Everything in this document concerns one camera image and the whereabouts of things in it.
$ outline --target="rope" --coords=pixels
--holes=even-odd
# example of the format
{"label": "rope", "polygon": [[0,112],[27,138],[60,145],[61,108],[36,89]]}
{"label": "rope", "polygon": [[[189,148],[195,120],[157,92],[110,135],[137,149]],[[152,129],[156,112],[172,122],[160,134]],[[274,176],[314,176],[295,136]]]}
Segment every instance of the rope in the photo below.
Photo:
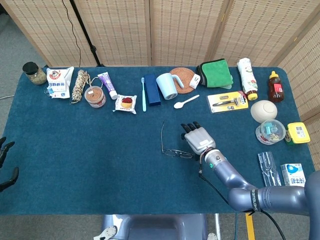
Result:
{"label": "rope", "polygon": [[91,87],[91,83],[92,81],[90,81],[90,75],[82,69],[79,70],[78,76],[75,80],[74,88],[72,90],[72,104],[76,104],[81,101],[85,85],[89,84]]}

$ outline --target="white packet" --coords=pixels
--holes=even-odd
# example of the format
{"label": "white packet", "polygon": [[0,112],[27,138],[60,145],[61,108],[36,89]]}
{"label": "white packet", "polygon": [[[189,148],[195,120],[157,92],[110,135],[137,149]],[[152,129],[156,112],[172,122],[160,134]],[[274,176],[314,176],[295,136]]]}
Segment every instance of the white packet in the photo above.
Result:
{"label": "white packet", "polygon": [[53,93],[49,93],[53,99],[68,99],[70,98],[70,83],[74,72],[74,67],[67,69],[50,69],[46,70],[46,79],[49,83],[49,88]]}
{"label": "white packet", "polygon": [[115,101],[115,110],[113,112],[120,110],[125,112],[130,112],[136,114],[135,105],[136,105],[137,96],[123,96],[118,94],[118,97]]}

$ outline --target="black stand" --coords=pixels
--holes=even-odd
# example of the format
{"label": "black stand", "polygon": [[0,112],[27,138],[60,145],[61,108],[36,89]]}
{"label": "black stand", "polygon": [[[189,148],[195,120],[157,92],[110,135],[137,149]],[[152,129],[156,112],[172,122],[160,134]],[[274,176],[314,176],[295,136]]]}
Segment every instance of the black stand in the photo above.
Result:
{"label": "black stand", "polygon": [[79,11],[77,9],[77,6],[75,4],[75,1],[74,0],[70,0],[70,3],[72,5],[72,8],[73,8],[74,13],[76,15],[76,18],[78,19],[78,21],[80,23],[80,26],[82,28],[82,31],[83,31],[84,35],[85,35],[85,38],[86,38],[86,40],[87,40],[87,42],[88,42],[88,44],[90,46],[90,50],[91,50],[91,52],[92,52],[92,54],[94,56],[94,59],[95,59],[96,64],[97,64],[97,67],[104,67],[104,65],[102,63],[100,63],[100,61],[99,61],[99,58],[98,58],[97,53],[96,53],[97,48],[92,44],[92,42],[90,40],[90,37],[88,35],[88,32],[87,32],[86,27],[84,25],[84,22],[82,21],[80,13],[79,13]]}

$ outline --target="woven coaster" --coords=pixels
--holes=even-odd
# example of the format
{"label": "woven coaster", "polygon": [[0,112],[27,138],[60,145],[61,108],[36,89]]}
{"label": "woven coaster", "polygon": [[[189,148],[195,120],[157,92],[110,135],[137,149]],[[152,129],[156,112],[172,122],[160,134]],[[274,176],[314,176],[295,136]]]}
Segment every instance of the woven coaster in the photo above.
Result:
{"label": "woven coaster", "polygon": [[181,79],[181,82],[184,85],[184,88],[181,88],[180,85],[177,83],[177,81],[174,80],[174,85],[178,94],[188,94],[188,93],[191,93],[193,90],[195,90],[194,88],[189,86],[195,74],[192,70],[185,67],[177,67],[172,69],[170,73],[172,75],[177,75]]}

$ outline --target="gray carpet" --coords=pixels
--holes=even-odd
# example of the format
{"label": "gray carpet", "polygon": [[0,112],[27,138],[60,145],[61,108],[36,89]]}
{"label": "gray carpet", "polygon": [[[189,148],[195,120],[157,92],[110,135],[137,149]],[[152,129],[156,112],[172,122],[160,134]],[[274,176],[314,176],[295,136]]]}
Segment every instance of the gray carpet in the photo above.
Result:
{"label": "gray carpet", "polygon": [[[0,15],[0,98],[14,95],[24,63],[33,61],[39,66],[46,63],[37,54],[26,37],[7,15]],[[0,134],[8,118],[12,98],[0,100]],[[287,214],[273,214],[288,240],[307,240],[309,218]],[[90,240],[100,234],[101,215],[23,215],[0,216],[0,240]],[[262,214],[253,216],[256,240],[280,240],[271,221]],[[208,228],[215,232],[213,215],[208,216]],[[233,240],[235,215],[220,214],[221,237]],[[248,239],[246,219],[238,215],[237,239]]]}

